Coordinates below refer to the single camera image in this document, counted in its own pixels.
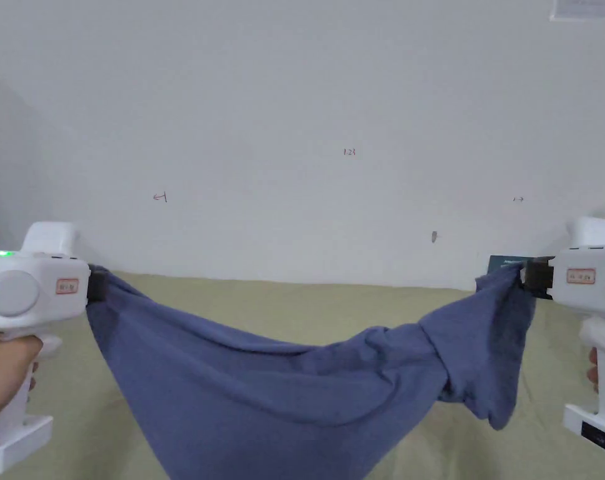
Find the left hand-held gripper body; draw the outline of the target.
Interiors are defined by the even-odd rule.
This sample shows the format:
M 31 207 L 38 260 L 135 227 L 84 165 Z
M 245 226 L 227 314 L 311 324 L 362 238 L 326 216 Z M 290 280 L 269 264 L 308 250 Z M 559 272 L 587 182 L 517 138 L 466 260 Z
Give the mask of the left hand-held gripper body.
M 51 357 L 62 341 L 51 323 L 80 316 L 103 301 L 108 277 L 74 254 L 78 229 L 70 222 L 35 222 L 18 251 L 0 250 L 0 340 L 36 336 L 39 361 Z M 51 416 L 26 411 L 33 369 L 0 413 L 0 474 L 45 446 Z

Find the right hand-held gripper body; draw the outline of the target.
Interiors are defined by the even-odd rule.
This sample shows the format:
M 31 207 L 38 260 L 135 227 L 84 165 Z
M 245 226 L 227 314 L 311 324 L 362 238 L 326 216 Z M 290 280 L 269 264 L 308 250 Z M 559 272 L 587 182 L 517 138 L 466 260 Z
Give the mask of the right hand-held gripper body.
M 605 352 L 605 219 L 580 217 L 567 225 L 569 247 L 555 256 L 530 260 L 523 284 L 536 297 L 550 299 L 584 317 L 579 338 Z M 605 450 L 605 394 L 589 409 L 564 408 L 563 425 Z

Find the person's left hand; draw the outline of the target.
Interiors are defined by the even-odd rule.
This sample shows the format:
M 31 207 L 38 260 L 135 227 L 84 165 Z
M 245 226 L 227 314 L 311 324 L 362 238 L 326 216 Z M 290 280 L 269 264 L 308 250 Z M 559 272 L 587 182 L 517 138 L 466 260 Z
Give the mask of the person's left hand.
M 35 336 L 0 340 L 0 412 L 21 388 L 43 347 Z

